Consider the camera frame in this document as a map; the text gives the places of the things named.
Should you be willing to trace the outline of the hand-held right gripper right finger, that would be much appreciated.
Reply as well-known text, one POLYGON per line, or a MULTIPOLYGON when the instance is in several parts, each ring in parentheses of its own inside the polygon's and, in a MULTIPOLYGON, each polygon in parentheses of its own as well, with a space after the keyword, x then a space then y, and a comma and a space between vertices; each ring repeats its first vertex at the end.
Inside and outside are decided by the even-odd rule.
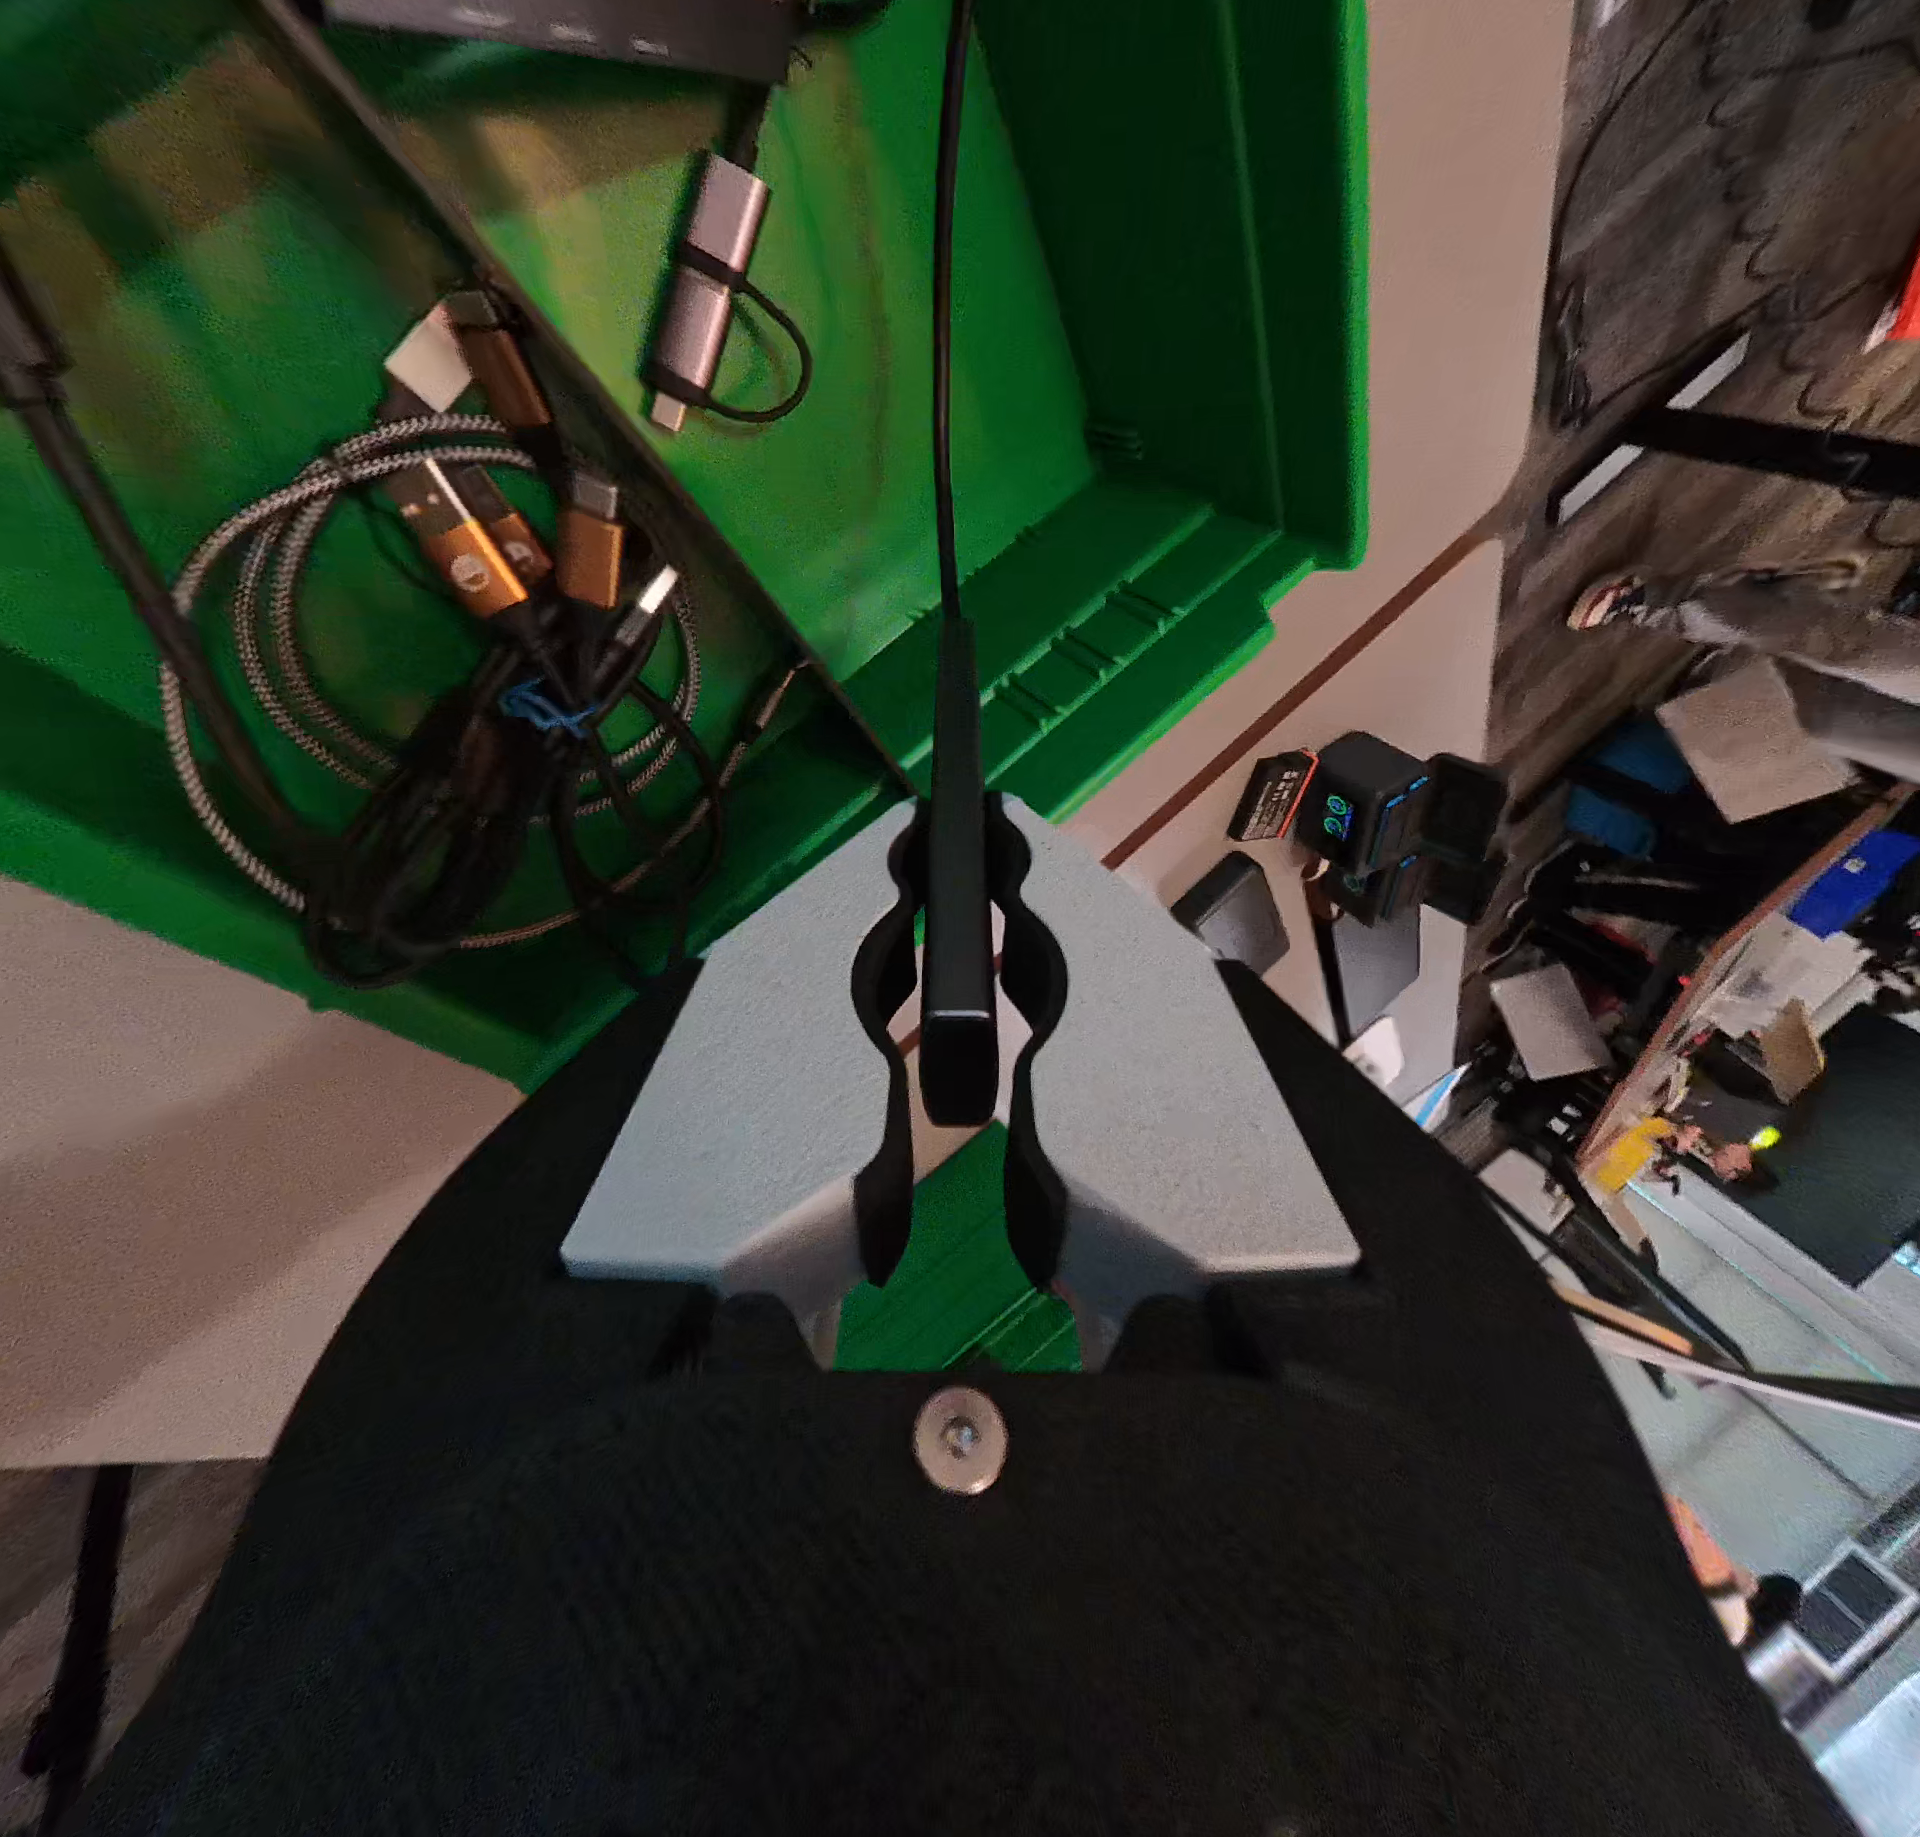
POLYGON ((1352 1274, 1359 1245, 1214 951, 1013 795, 991 797, 999 987, 1027 1037, 1006 1234, 1104 1365, 1145 1302, 1352 1274))

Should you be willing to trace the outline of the grey USB adapter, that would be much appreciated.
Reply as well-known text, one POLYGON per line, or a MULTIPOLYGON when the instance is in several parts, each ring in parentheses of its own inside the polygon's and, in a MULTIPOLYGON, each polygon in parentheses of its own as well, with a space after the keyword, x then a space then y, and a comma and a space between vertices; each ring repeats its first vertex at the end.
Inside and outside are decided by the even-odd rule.
POLYGON ((799 409, 813 385, 814 361, 803 330, 751 278, 767 199, 767 184, 754 170, 718 150, 708 155, 643 362, 651 392, 647 418, 663 434, 682 434, 695 412, 763 428, 799 409), (713 395, 739 301, 787 336, 797 361, 796 388, 759 409, 713 395))

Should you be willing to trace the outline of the black power adapter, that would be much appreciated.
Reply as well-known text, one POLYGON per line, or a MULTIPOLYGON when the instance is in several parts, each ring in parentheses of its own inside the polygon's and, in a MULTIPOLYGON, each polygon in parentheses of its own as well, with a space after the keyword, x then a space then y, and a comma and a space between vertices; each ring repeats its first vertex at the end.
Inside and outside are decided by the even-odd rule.
POLYGON ((1262 863, 1247 852, 1230 852, 1184 890, 1170 916, 1201 940, 1218 961, 1234 961, 1257 976, 1279 965, 1290 937, 1262 863))

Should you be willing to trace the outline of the green storage bin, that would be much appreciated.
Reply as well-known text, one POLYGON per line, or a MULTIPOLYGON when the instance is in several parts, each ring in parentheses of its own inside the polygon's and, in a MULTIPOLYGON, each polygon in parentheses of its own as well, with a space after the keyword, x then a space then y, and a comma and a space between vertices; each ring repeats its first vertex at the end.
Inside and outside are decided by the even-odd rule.
MULTIPOLYGON (((979 0, 956 199, 959 562, 991 783, 1062 818, 1237 674, 1365 524, 1363 0, 979 0)), ((814 385, 765 432, 643 427, 639 362, 724 81, 331 28, 413 168, 613 406, 684 546, 643 679, 735 770, 716 940, 930 776, 930 218, 949 0, 813 44, 754 268, 814 385)), ((4 239, 163 576, 363 427, 467 276, 253 0, 4 0, 4 239)), ((533 1087, 621 987, 573 926, 374 994, 192 810, 157 652, 4 421, 4 874, 533 1087)))

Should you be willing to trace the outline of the black battery charger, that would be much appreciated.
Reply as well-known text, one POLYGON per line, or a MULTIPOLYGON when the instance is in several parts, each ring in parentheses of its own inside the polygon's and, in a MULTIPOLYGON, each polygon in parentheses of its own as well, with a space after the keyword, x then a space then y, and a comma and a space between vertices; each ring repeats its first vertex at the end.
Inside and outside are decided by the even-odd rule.
POLYGON ((1290 838, 1334 920, 1374 928, 1432 908, 1475 926, 1505 873, 1506 807, 1489 765, 1451 752, 1421 762, 1350 731, 1319 752, 1290 838))

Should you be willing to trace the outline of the grey desk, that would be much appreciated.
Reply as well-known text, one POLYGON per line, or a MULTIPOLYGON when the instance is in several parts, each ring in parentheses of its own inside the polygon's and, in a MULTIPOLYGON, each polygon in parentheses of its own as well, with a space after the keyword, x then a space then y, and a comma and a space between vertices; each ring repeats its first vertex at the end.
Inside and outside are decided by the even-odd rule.
MULTIPOLYGON (((1576 0, 1367 16, 1372 539, 1338 602, 1380 617, 1354 648, 1463 546, 1505 553, 1576 0)), ((29 1471, 263 1457, 519 1092, 8 878, 3 1100, 3 1453, 29 1471)))

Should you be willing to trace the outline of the black battery with red label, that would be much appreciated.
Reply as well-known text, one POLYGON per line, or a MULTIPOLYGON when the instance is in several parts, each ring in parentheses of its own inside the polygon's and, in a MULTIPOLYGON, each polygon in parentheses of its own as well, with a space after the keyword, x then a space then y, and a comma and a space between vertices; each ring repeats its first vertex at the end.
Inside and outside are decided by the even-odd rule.
POLYGON ((1237 845, 1286 841, 1308 799, 1321 755, 1295 749, 1269 755, 1252 768, 1229 823, 1229 841, 1237 845))

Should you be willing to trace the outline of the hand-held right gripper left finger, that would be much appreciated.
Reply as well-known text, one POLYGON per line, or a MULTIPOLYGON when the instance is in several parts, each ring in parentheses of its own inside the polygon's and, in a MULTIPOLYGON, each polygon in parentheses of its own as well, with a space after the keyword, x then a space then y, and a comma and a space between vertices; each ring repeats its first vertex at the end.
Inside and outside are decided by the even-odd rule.
POLYGON ((817 1364, 840 1310, 901 1268, 914 1220, 917 987, 903 802, 723 937, 563 1240, 582 1279, 777 1298, 817 1364))

